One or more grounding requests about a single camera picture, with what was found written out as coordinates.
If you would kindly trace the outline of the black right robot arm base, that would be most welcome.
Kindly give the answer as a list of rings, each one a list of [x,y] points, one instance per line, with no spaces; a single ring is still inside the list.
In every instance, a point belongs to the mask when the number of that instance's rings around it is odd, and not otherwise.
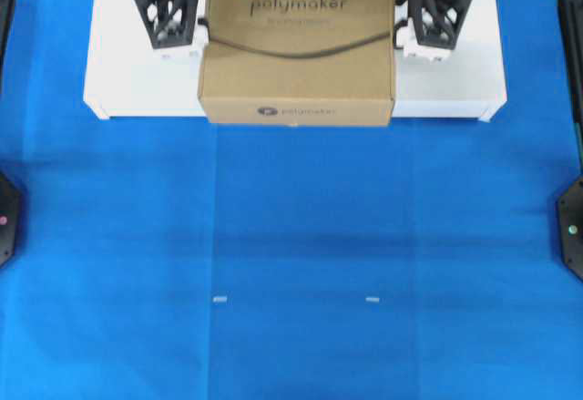
[[[578,177],[557,200],[562,261],[580,280],[583,278],[582,187],[582,177]]]

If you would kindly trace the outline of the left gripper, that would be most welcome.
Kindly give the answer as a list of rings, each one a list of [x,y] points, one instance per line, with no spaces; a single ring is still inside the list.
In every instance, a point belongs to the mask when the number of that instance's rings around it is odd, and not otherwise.
[[[191,46],[199,0],[134,0],[154,50]]]

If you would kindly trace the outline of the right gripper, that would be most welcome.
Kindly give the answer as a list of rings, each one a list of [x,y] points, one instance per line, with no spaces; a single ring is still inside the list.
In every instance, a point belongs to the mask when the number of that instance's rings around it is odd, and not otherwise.
[[[401,0],[406,17],[394,26],[394,48],[405,56],[443,59],[456,48],[472,0]]]

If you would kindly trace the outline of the black left robot arm base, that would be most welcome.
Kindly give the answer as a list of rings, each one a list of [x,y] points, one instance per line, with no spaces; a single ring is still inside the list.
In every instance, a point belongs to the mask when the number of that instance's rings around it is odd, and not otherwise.
[[[18,227],[22,209],[22,193],[17,186],[1,173],[1,267],[15,254],[18,239]]]

